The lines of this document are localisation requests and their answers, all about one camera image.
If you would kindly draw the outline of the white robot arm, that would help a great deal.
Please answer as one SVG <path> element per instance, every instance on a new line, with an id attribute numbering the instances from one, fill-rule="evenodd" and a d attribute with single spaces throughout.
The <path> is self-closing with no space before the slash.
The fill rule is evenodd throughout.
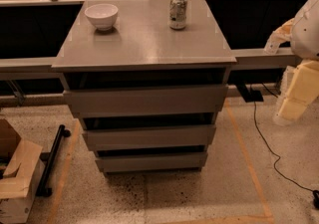
<path id="1" fill-rule="evenodd" d="M 302 62 L 296 68 L 287 67 L 283 74 L 273 118 L 279 125 L 299 120 L 319 97 L 319 0 L 307 0 L 294 18 L 273 31 L 264 52 L 275 55 L 285 42 Z"/>

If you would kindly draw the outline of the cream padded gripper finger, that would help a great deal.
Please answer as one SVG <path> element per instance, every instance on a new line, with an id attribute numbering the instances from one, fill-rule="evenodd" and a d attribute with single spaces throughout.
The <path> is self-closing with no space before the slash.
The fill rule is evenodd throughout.
<path id="1" fill-rule="evenodd" d="M 276 54 L 280 45 L 289 42 L 291 39 L 291 29 L 293 20 L 290 19 L 274 30 L 269 36 L 264 52 L 267 54 Z"/>
<path id="2" fill-rule="evenodd" d="M 318 97 L 319 62 L 305 60 L 296 68 L 288 66 L 282 77 L 274 122 L 279 125 L 292 124 Z"/>

